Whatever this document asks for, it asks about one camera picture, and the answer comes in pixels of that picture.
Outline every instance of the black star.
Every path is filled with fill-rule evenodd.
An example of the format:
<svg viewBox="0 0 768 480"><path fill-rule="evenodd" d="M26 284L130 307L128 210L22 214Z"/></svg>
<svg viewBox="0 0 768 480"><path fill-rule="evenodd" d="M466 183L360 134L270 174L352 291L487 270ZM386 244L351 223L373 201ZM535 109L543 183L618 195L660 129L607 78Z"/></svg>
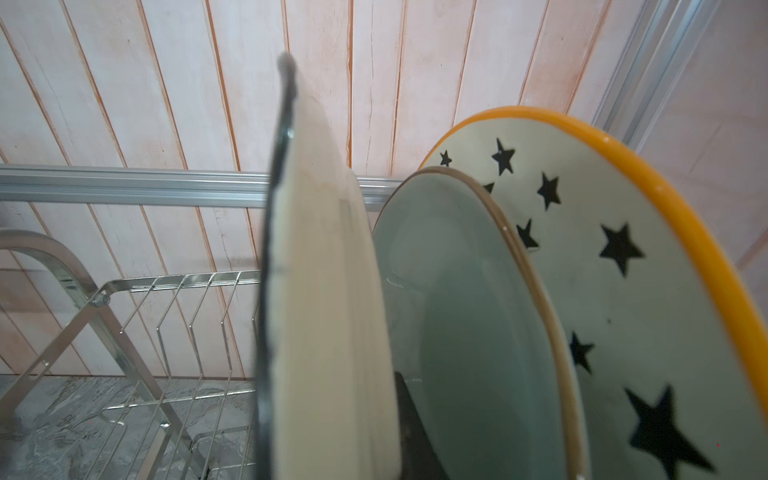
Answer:
<svg viewBox="0 0 768 480"><path fill-rule="evenodd" d="M535 248L538 247L538 243L536 243L536 240L531 238L531 219L528 219L528 223L525 224L525 228L520 228L519 225L515 225L518 228L518 235L520 235L520 240L523 241L523 245L525 245L526 248Z"/></svg>
<svg viewBox="0 0 768 480"><path fill-rule="evenodd" d="M538 194L544 197L544 210L549 208L549 204L560 204L560 197L558 197L558 179L555 177L549 180L544 172L541 172L541 188L538 189Z"/></svg>
<svg viewBox="0 0 768 480"><path fill-rule="evenodd" d="M571 334L571 356L574 357L574 366L581 365L586 369L589 374L592 374L592 369L589 368L589 362L587 361L587 352L594 348L594 343L579 343L576 332Z"/></svg>
<svg viewBox="0 0 768 480"><path fill-rule="evenodd" d="M440 154L440 156L442 157L442 160L440 160L440 164L441 165L445 165L447 167L448 164L453 162L453 160L451 160L451 158L448 156L448 151L447 150L445 151L444 154Z"/></svg>
<svg viewBox="0 0 768 480"><path fill-rule="evenodd" d="M608 238L608 245L600 252L600 256L615 260L619 270L621 270L621 275L626 277L628 260L630 258L644 258L645 255L629 239L629 223L625 223L618 232L605 225L601 225L601 227Z"/></svg>
<svg viewBox="0 0 768 480"><path fill-rule="evenodd" d="M644 450L658 458L664 466L669 480L677 478L677 463L688 462L709 472L712 466L673 424L674 407L672 406L672 387L667 385L659 403L652 407L629 389L624 389L629 396L640 423L629 439L629 444Z"/></svg>
<svg viewBox="0 0 768 480"><path fill-rule="evenodd" d="M509 161L512 159L512 155L515 154L515 149L504 150L502 141L498 138L496 139L496 145L498 146L498 152L491 156L498 162L498 174L501 175L504 170L509 170L509 173L512 173L512 166L509 164Z"/></svg>

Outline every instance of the bolt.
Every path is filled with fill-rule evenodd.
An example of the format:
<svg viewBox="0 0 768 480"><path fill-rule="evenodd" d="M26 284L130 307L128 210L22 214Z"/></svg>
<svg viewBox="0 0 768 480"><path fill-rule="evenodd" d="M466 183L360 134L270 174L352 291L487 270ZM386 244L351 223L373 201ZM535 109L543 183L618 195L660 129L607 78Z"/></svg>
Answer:
<svg viewBox="0 0 768 480"><path fill-rule="evenodd" d="M104 292L99 293L93 300L91 300L91 305L96 307L109 305L109 295Z"/></svg>

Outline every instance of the wall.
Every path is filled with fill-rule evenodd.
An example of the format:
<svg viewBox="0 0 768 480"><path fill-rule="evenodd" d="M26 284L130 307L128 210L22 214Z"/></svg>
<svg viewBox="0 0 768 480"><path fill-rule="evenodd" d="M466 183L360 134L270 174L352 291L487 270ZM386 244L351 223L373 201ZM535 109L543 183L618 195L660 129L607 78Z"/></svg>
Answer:
<svg viewBox="0 0 768 480"><path fill-rule="evenodd" d="M265 171L275 62L287 50L347 164L358 175L404 178L452 125L486 108L537 105L591 120L642 4L1 0L0 156L7 164ZM59 239L97 283L256 268L261 220L258 210L231 208L0 205L0 225ZM0 369L19 372L73 312L40 266L9 253L0 260ZM221 316L225 293L201 314ZM126 319L138 301L112 306ZM227 317L235 376L251 374L254 301L238 296ZM173 305L174 324L182 328L195 305ZM162 308L144 306L128 329L158 375ZM94 342L87 330L51 371L118 374ZM205 370L221 376L226 366Z"/></svg>
<svg viewBox="0 0 768 480"><path fill-rule="evenodd" d="M768 315L768 2L720 3L641 155L687 198Z"/></svg>

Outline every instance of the plate rim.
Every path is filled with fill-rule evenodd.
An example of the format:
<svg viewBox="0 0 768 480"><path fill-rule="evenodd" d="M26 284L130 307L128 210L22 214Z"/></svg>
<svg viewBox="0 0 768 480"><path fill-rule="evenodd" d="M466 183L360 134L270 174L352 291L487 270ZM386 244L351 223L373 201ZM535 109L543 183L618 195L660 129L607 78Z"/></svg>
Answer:
<svg viewBox="0 0 768 480"><path fill-rule="evenodd" d="M417 171L455 132L478 121L521 118L549 124L585 143L640 189L674 232L709 293L768 422L768 328L733 264L693 208L652 166L609 134L577 118L538 107L500 107L474 114L448 131Z"/></svg>
<svg viewBox="0 0 768 480"><path fill-rule="evenodd" d="M581 401L578 380L571 364L572 360L568 341L564 336L565 331L557 311L549 298L544 282L531 262L525 246L518 236L513 234L515 230L509 219L495 200L493 200L491 194L474 178L459 170L444 167L420 167L398 185L395 191L392 192L392 195L389 196L379 213L379 217L376 219L376 225L374 225L371 235L373 236L376 232L379 219L384 214L384 210L389 205L390 200L397 195L398 190L414 177L432 174L453 177L469 187L472 193L480 200L488 215L490 215L493 223L498 228L502 241L509 249L509 253L528 288L536 311L541 317L549 345L552 348L552 356L555 360L555 378L558 382L558 400L560 402L567 478L591 478L591 461L586 430L587 420L584 416L584 406Z"/></svg>

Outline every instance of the plate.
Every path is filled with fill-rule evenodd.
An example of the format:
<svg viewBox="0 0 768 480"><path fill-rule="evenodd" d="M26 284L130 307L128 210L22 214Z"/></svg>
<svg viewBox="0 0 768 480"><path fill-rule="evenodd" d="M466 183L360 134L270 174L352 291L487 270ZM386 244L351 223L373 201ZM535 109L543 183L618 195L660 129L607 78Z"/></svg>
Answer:
<svg viewBox="0 0 768 480"><path fill-rule="evenodd" d="M765 478L768 336L680 195L604 132L537 108L456 125L467 173L530 253L570 341L595 478Z"/></svg>
<svg viewBox="0 0 768 480"><path fill-rule="evenodd" d="M288 55L257 328L257 478L400 475L379 272L357 180Z"/></svg>
<svg viewBox="0 0 768 480"><path fill-rule="evenodd" d="M392 364L448 477L589 478L568 344L486 191L456 170L417 172L373 242Z"/></svg>

